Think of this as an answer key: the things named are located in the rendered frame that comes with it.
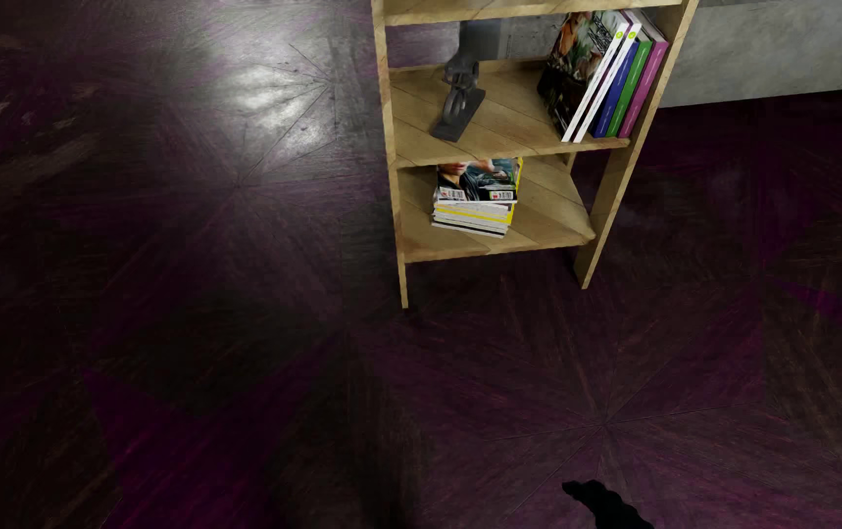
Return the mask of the white spine book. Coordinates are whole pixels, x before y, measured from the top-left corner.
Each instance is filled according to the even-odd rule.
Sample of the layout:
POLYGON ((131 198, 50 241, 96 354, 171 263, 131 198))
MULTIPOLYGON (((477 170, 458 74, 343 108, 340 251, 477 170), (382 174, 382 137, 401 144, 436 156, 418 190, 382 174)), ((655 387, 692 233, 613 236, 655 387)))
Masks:
POLYGON ((628 31, 624 33, 624 38, 620 42, 620 47, 617 51, 617 54, 614 55, 613 59, 608 64, 608 69, 605 72, 605 76, 599 84, 598 90, 596 90, 594 94, 594 99, 590 103, 588 111, 584 115, 584 118, 580 123, 580 127, 574 138, 574 143, 581 143, 584 139, 585 134, 590 128, 598 108, 601 106, 605 96, 608 94, 611 84, 615 80, 620 67, 623 65, 626 55, 632 47, 632 44, 636 42, 636 38, 640 27, 641 23, 639 20, 632 21, 628 31))

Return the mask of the stack of colourful magazines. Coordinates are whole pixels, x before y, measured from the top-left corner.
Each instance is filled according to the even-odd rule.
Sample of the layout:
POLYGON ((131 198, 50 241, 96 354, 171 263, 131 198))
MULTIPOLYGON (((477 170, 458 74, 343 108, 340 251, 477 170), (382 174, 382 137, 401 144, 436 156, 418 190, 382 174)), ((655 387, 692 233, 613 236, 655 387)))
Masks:
POLYGON ((437 165, 431 225, 505 237, 519 201, 521 167, 521 157, 437 165))

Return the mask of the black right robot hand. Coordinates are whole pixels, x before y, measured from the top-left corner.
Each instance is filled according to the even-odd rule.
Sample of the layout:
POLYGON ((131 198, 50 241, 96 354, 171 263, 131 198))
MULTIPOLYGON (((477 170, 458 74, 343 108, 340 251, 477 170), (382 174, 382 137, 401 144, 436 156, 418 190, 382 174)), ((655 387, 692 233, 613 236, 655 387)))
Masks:
POLYGON ((563 482, 561 488, 592 512, 596 529, 654 529, 634 506, 600 481, 571 480, 563 482))

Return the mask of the green spine book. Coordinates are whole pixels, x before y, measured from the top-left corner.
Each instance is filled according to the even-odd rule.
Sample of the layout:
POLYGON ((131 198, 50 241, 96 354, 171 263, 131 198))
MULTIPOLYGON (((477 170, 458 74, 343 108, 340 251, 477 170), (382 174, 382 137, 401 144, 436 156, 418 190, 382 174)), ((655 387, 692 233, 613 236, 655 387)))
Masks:
POLYGON ((619 130, 629 110, 630 102, 633 99, 640 77, 646 67, 652 47, 652 39, 647 31, 641 28, 638 32, 635 43, 631 46, 625 58, 627 74, 623 76, 623 84, 619 98, 616 100, 611 120, 606 129, 608 138, 617 138, 619 130))

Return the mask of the magenta spine book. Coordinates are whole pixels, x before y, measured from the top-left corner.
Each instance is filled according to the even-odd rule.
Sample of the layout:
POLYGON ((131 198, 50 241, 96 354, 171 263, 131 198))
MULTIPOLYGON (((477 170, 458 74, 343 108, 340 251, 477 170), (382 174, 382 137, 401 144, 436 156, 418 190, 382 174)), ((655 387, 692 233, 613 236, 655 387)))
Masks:
POLYGON ((618 138, 630 137, 636 121, 642 113, 643 103, 650 93, 650 88, 657 78, 659 68, 663 63, 670 46, 670 42, 666 39, 663 32, 652 22, 650 17, 642 9, 638 8, 634 11, 638 15, 638 18, 642 21, 642 31, 650 38, 650 54, 648 54, 647 60, 643 65, 634 95, 629 102, 628 109, 621 123, 618 138))

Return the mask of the dark abstract metal sculpture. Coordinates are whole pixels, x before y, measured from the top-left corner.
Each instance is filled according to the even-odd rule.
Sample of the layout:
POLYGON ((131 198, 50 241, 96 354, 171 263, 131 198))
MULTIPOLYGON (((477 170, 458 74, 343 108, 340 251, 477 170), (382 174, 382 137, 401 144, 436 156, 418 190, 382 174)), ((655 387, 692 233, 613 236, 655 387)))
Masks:
POLYGON ((444 68, 443 81, 450 90, 440 119, 431 129, 434 138, 458 142, 483 102, 486 91, 477 86, 479 63, 471 54, 458 51, 444 68))

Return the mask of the blue spine book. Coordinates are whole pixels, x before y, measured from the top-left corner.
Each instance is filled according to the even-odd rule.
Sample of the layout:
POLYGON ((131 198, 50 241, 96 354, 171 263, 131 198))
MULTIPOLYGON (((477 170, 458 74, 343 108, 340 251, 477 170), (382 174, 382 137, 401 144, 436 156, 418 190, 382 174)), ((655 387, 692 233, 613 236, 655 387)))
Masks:
POLYGON ((629 75, 638 48, 639 39, 635 39, 634 42, 629 46, 627 53, 624 55, 621 65, 617 68, 616 75, 614 76, 614 79, 612 80, 610 86, 605 92, 604 100, 599 108, 595 120, 592 123, 593 138, 607 137, 608 128, 613 119, 613 115, 616 111, 619 97, 621 95, 621 92, 623 91, 623 85, 629 75))

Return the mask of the book with illustrated cover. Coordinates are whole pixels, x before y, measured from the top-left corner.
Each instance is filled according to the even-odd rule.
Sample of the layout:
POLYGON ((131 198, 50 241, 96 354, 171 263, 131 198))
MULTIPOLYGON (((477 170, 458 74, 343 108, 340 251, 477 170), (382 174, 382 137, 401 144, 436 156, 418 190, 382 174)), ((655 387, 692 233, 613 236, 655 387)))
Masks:
POLYGON ((580 122, 628 28, 618 9, 567 15, 537 85, 562 142, 576 141, 580 122))

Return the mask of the light wood shelf unit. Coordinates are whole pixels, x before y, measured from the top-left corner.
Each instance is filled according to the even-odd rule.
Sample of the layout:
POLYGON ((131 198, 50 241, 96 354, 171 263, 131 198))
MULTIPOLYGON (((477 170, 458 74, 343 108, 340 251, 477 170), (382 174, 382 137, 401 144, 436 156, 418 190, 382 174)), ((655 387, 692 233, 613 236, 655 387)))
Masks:
POLYGON ((409 306, 407 263, 578 246, 574 272, 587 288, 639 160, 699 0, 371 0, 400 301, 409 306), (592 8, 648 7, 669 42, 629 138, 566 143, 537 94, 542 60, 487 60, 485 100, 459 142, 430 135, 448 88, 439 65, 389 67, 386 30, 412 24, 498 22, 592 8), (433 167, 485 158, 528 158, 520 202, 503 238, 433 227, 423 205, 433 167))

